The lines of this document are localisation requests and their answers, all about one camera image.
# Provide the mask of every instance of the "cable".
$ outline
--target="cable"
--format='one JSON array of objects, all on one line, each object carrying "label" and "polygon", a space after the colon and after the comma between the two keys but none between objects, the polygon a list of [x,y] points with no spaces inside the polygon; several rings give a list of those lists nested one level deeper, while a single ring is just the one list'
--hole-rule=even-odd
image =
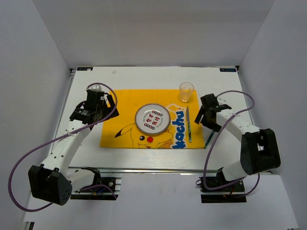
[{"label": "cable", "polygon": [[115,193],[106,185],[104,184],[96,184],[96,185],[92,185],[92,186],[88,186],[88,187],[83,187],[80,189],[80,191],[84,191],[84,190],[88,190],[88,189],[91,189],[91,188],[96,188],[96,187],[104,187],[106,188],[107,190],[110,191],[110,193],[112,193],[112,195],[114,196],[115,199],[117,199]]},{"label": "cable", "polygon": [[247,97],[249,97],[249,98],[251,99],[252,105],[251,105],[251,107],[249,107],[249,108],[247,108],[247,109],[240,110],[240,111],[236,112],[235,114],[233,114],[233,115],[225,122],[225,124],[221,127],[221,130],[217,133],[216,137],[215,137],[214,140],[213,140],[212,145],[210,146],[210,149],[209,149],[209,151],[208,151],[208,155],[207,155],[207,158],[206,158],[206,161],[205,161],[205,166],[204,166],[204,169],[203,169],[203,185],[204,185],[204,187],[205,187],[207,190],[210,190],[210,191],[218,190],[218,189],[222,189],[222,188],[226,188],[226,187],[232,186],[232,185],[234,185],[234,184],[236,184],[236,183],[238,183],[238,182],[240,181],[240,179],[237,179],[237,180],[234,180],[234,181],[232,181],[232,182],[230,182],[230,183],[228,183],[228,184],[224,184],[224,185],[217,186],[217,187],[214,187],[214,188],[209,188],[209,187],[207,186],[207,184],[206,184],[206,172],[207,172],[207,167],[208,167],[208,162],[209,162],[210,155],[211,155],[211,153],[212,153],[212,150],[213,150],[213,148],[214,148],[214,146],[215,146],[215,144],[216,144],[216,141],[217,141],[217,139],[219,138],[221,132],[225,129],[225,127],[228,125],[228,123],[229,123],[232,119],[234,119],[238,114],[252,109],[252,108],[254,107],[254,105],[255,105],[254,99],[253,99],[248,93],[241,92],[241,91],[237,91],[237,90],[228,90],[228,91],[225,91],[225,92],[220,93],[220,94],[217,95],[216,97],[219,97],[219,96],[223,95],[224,93],[228,93],[228,92],[237,92],[237,93],[241,93],[241,94],[246,95]]},{"label": "cable", "polygon": [[238,197],[245,197],[245,196],[251,194],[256,189],[256,187],[258,186],[259,181],[260,181],[260,173],[258,173],[258,178],[257,178],[257,182],[256,182],[255,186],[248,193],[245,193],[245,194],[240,195]]},{"label": "cable", "polygon": [[105,188],[100,189],[100,190],[99,190],[98,192],[96,192],[96,193],[97,193],[97,194],[98,194],[98,193],[101,193],[101,194],[102,194],[103,191],[105,191]]},{"label": "cable", "polygon": [[17,200],[15,199],[15,197],[14,197],[14,195],[13,195],[13,192],[12,192],[12,178],[13,178],[14,172],[15,172],[17,166],[20,164],[20,162],[22,162],[23,159],[26,158],[27,156],[29,156],[32,152],[35,152],[36,150],[39,150],[40,148],[42,148],[42,147],[44,147],[44,146],[46,146],[46,145],[49,145],[49,144],[51,144],[51,143],[53,143],[53,142],[55,142],[55,141],[64,139],[64,138],[68,137],[70,134],[75,134],[75,133],[77,133],[77,132],[79,132],[79,131],[81,131],[81,130],[84,130],[84,129],[86,129],[86,128],[93,127],[94,125],[97,125],[97,124],[99,124],[99,123],[101,123],[101,122],[104,122],[104,121],[107,120],[107,119],[114,113],[114,111],[116,110],[116,107],[117,107],[117,104],[118,104],[118,99],[117,99],[117,96],[116,96],[115,92],[113,91],[113,89],[111,89],[109,86],[107,86],[107,85],[105,85],[105,84],[103,84],[103,83],[98,83],[98,82],[90,84],[89,86],[87,86],[87,89],[88,89],[89,87],[93,86],[93,85],[103,85],[103,86],[107,87],[107,88],[113,93],[116,102],[115,102],[115,106],[114,106],[114,108],[112,109],[112,111],[111,111],[105,118],[103,118],[103,119],[101,119],[101,120],[99,120],[99,121],[97,121],[97,122],[95,122],[95,123],[92,123],[92,124],[90,124],[90,125],[81,127],[81,128],[79,128],[79,129],[76,129],[76,130],[72,131],[72,132],[69,133],[69,134],[65,134],[65,135],[63,135],[63,136],[60,136],[60,137],[55,138],[55,139],[53,139],[53,140],[50,140],[50,141],[48,141],[48,142],[46,142],[46,143],[44,143],[44,144],[42,144],[42,145],[40,145],[40,146],[37,146],[36,148],[30,150],[30,151],[27,152],[25,155],[23,155],[23,156],[15,163],[15,165],[13,166],[13,168],[12,168],[12,170],[11,170],[11,173],[10,173],[10,176],[9,176],[8,190],[9,190],[9,195],[10,195],[10,198],[11,198],[12,202],[13,202],[18,208],[20,208],[22,211],[25,211],[25,212],[37,212],[37,211],[40,211],[40,210],[43,210],[43,209],[49,207],[50,205],[52,205],[52,203],[49,203],[49,204],[47,204],[47,205],[45,205],[45,206],[43,206],[43,207],[40,207],[40,208],[28,209],[28,208],[25,208],[25,207],[21,206],[21,205],[17,202]]},{"label": "cable", "polygon": [[97,188],[96,190],[90,189],[91,192],[96,192],[96,191],[98,191],[98,190],[99,190],[99,188]]},{"label": "cable", "polygon": [[195,182],[195,184],[196,184],[196,186],[201,186],[201,179],[197,180],[197,181]]},{"label": "cable", "polygon": [[224,197],[230,197],[232,193],[234,193],[234,191],[235,191],[235,186],[233,185],[230,194],[224,195]]}]

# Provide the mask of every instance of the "clear plastic cup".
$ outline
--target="clear plastic cup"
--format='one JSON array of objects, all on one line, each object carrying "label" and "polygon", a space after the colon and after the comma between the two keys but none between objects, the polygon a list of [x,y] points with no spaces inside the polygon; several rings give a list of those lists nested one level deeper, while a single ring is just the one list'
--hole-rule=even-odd
[{"label": "clear plastic cup", "polygon": [[194,86],[189,82],[184,82],[180,85],[180,99],[183,102],[190,100],[191,95],[194,91]]}]

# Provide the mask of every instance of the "plate rim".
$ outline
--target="plate rim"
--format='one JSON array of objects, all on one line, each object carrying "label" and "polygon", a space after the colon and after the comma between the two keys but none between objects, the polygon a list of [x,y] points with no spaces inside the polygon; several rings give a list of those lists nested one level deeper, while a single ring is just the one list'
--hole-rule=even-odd
[{"label": "plate rim", "polygon": [[[146,132],[146,131],[143,131],[143,130],[138,126],[138,123],[136,122],[136,116],[137,116],[137,114],[139,113],[139,111],[140,111],[143,107],[145,107],[145,106],[147,106],[147,105],[152,105],[152,104],[158,105],[158,106],[160,106],[160,107],[163,107],[163,108],[166,110],[166,112],[167,112],[168,120],[169,120],[167,126],[166,126],[162,131],[159,131],[159,132],[157,132],[157,133],[148,133],[148,132]],[[138,128],[141,132],[143,132],[143,133],[146,133],[146,134],[159,134],[159,133],[164,132],[164,131],[167,129],[167,127],[168,127],[169,124],[171,123],[171,116],[170,116],[170,114],[169,114],[169,111],[168,111],[163,105],[158,104],[158,103],[148,103],[148,104],[143,105],[141,108],[139,108],[138,111],[135,113],[134,122],[135,122],[137,128]]]}]

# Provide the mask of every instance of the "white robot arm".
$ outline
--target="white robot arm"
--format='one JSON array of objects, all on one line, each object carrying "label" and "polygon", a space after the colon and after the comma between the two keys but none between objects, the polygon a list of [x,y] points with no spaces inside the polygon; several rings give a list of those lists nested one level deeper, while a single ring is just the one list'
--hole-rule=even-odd
[{"label": "white robot arm", "polygon": [[[214,94],[201,97],[202,107],[195,122],[219,132],[234,115],[230,106],[220,102]],[[217,186],[280,166],[276,137],[271,129],[260,129],[237,115],[226,129],[241,142],[241,155],[239,161],[218,170]]]},{"label": "white robot arm", "polygon": [[[106,104],[105,95],[107,95],[110,107]],[[114,107],[113,98],[108,93],[100,89],[87,90],[87,100],[77,105],[70,116],[66,132],[69,134],[104,119]],[[118,115],[119,113],[115,109],[109,119]],[[92,128],[88,127],[75,134],[69,134],[68,137],[57,143],[40,166],[33,165],[30,168],[28,176],[33,197],[64,205],[73,191],[100,183],[99,170],[90,167],[76,170],[71,175],[67,175],[73,156]]]}]

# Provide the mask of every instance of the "pikachu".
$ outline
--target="pikachu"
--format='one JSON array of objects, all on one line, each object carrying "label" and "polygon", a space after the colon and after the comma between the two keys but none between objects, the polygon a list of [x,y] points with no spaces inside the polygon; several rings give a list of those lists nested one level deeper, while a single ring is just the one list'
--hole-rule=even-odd
[{"label": "pikachu", "polygon": [[171,126],[159,134],[148,135],[141,132],[135,123],[130,124],[121,129],[115,137],[119,137],[124,134],[130,134],[134,149],[170,149],[173,144],[173,134],[170,132]]}]

